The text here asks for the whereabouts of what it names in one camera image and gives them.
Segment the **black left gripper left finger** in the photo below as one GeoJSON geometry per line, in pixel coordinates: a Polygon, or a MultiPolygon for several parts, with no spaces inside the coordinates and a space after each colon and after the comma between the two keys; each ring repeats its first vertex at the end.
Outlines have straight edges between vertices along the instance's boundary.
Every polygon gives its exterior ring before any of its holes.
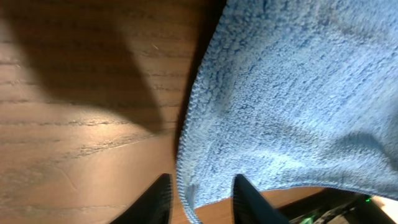
{"type": "Polygon", "coordinates": [[[110,224],[169,224],[172,213],[172,176],[159,178],[110,224]]]}

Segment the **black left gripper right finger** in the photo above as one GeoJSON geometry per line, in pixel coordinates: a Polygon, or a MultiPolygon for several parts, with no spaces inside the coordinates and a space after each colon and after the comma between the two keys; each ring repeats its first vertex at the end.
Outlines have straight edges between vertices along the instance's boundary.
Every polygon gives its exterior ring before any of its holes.
{"type": "Polygon", "coordinates": [[[242,174],[234,178],[232,201],[234,224],[289,224],[242,174]]]}

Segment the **blue microfiber cloth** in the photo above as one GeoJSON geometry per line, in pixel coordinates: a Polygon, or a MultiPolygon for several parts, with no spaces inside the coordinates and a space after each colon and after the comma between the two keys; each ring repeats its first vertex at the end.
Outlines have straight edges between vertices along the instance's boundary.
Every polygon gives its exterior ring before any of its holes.
{"type": "Polygon", "coordinates": [[[190,222],[236,174],[397,198],[396,0],[226,3],[179,143],[190,222]]]}

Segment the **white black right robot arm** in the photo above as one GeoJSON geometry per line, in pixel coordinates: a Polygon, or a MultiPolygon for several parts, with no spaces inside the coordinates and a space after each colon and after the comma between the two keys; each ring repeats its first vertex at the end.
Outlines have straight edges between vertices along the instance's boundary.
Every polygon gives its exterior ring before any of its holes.
{"type": "Polygon", "coordinates": [[[326,189],[279,208],[293,224],[396,224],[371,196],[326,189]]]}

